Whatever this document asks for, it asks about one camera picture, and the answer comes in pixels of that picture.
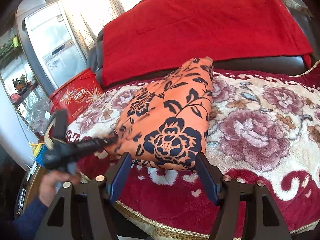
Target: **shelf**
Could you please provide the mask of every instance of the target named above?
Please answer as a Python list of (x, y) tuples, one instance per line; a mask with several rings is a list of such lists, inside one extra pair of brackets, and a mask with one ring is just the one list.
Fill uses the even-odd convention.
[(29, 87), (26, 90), (26, 92), (22, 94), (22, 96), (18, 99), (18, 101), (14, 103), (14, 106), (18, 108), (21, 105), (21, 103), (28, 97), (30, 92), (35, 90), (37, 86), (38, 86), (38, 82), (36, 81), (31, 87)]
[(16, 59), (22, 53), (21, 45), (16, 48), (11, 49), (7, 54), (5, 54), (0, 59), (0, 68), (6, 67), (11, 61)]

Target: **human hand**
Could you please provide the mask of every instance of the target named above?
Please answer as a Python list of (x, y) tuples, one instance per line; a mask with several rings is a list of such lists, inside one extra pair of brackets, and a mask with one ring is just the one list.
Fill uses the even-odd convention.
[(56, 195), (56, 183), (70, 181), (72, 184), (77, 185), (80, 183), (81, 175), (76, 173), (75, 175), (70, 175), (69, 173), (64, 173), (60, 171), (51, 171), (45, 174), (42, 178), (39, 187), (39, 199), (46, 205), (50, 206), (52, 200)]

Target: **blue sleeve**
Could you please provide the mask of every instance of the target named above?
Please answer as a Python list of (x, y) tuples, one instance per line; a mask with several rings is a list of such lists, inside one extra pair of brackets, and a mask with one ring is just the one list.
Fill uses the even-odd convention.
[(35, 238), (41, 220), (47, 210), (48, 207), (36, 196), (27, 206), (23, 215), (19, 219), (10, 222), (21, 240), (33, 240)]

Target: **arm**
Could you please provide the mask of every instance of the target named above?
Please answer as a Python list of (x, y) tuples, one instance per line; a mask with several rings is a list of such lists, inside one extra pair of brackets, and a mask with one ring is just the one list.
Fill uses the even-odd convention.
[(52, 171), (44, 175), (39, 187), (39, 197), (34, 198), (21, 218), (9, 222), (11, 232), (14, 230), (12, 233), (18, 235), (21, 240), (33, 240), (44, 214), (56, 195), (56, 183), (70, 181), (73, 184), (79, 184), (80, 178), (79, 174), (71, 176), (60, 171)]

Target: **red tin bucket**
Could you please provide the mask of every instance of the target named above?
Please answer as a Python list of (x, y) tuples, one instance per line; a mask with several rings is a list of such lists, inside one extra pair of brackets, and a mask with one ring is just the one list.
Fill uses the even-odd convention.
[(67, 109), (68, 124), (71, 124), (101, 95), (102, 89), (96, 80), (96, 75), (87, 68), (52, 93), (51, 114), (59, 109)]

